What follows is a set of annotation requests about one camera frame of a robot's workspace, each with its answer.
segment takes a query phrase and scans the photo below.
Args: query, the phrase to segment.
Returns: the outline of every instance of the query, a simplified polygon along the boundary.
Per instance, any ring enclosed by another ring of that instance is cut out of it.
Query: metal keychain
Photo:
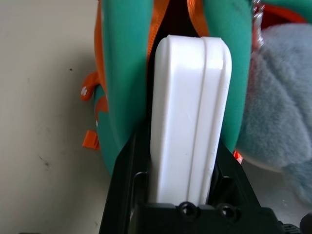
[[[264,4],[261,0],[253,0],[253,50],[260,49],[263,46],[263,37],[261,34],[261,23],[263,18]]]

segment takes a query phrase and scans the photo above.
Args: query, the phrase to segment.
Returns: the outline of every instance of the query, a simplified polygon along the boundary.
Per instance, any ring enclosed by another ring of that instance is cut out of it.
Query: padded shoulder strap
[[[109,115],[123,147],[146,112],[146,58],[153,0],[102,2],[102,33]]]
[[[221,137],[233,151],[243,117],[251,54],[252,16],[250,0],[203,0],[211,37],[220,37],[232,56],[232,76]]]

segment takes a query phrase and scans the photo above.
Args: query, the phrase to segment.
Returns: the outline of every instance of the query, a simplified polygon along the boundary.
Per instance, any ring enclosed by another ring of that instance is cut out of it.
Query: black plastic mount
[[[150,163],[150,127],[143,123],[116,160],[100,234],[287,233],[273,211],[259,205],[244,170],[222,143],[206,205],[148,203]]]

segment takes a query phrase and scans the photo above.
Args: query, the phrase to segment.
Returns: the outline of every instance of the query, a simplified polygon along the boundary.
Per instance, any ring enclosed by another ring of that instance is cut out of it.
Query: gray fleece blanket
[[[312,26],[263,31],[253,52],[237,149],[260,167],[281,171],[312,203]]]

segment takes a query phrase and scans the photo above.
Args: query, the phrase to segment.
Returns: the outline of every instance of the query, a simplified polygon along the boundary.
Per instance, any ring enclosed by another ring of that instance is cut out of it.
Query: white wall
[[[109,186],[80,87],[96,0],[0,0],[0,233],[97,234]]]

